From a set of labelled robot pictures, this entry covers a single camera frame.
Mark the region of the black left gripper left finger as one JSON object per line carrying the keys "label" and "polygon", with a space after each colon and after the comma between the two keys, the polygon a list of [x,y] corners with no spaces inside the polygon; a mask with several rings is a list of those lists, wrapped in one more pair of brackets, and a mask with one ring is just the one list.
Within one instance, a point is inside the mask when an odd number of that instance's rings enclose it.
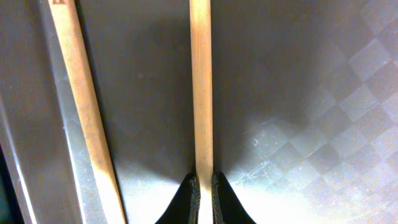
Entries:
{"label": "black left gripper left finger", "polygon": [[189,173],[156,224],[197,224],[199,207],[200,186],[196,175]]}

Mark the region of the wooden chopstick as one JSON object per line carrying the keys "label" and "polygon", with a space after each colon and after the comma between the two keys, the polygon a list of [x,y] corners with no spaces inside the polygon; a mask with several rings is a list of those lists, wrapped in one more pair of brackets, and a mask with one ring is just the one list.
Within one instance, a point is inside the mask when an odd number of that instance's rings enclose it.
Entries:
{"label": "wooden chopstick", "polygon": [[106,220],[125,223],[75,2],[49,0],[49,7]]}
{"label": "wooden chopstick", "polygon": [[213,105],[210,0],[190,0],[195,165],[200,186],[198,223],[213,223]]}

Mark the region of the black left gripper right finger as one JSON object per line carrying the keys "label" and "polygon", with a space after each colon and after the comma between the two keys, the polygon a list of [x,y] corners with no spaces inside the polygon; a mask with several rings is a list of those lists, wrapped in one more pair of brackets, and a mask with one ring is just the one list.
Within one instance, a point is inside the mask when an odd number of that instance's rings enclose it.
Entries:
{"label": "black left gripper right finger", "polygon": [[222,172],[212,177],[212,207],[214,224],[255,224]]}

